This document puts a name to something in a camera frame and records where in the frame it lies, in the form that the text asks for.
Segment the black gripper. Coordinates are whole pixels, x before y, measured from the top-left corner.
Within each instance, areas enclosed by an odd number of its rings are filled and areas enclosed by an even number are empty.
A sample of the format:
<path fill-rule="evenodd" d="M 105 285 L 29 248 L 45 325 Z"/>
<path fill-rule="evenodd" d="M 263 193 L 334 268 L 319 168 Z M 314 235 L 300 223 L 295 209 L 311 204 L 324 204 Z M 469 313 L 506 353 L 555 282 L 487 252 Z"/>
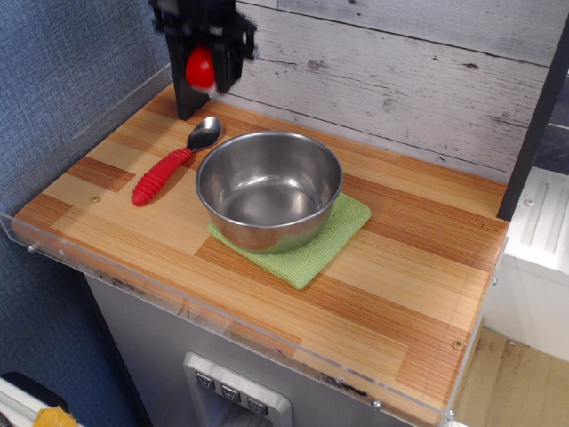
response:
<path fill-rule="evenodd" d="M 192 42 L 214 44 L 212 63 L 219 93 L 227 93 L 241 78 L 244 58 L 255 58 L 257 27 L 237 11 L 236 1 L 149 1 L 148 4 L 155 15 L 156 30 L 166 35 L 172 77 L 180 87 L 190 89 L 186 67 L 194 47 Z"/>

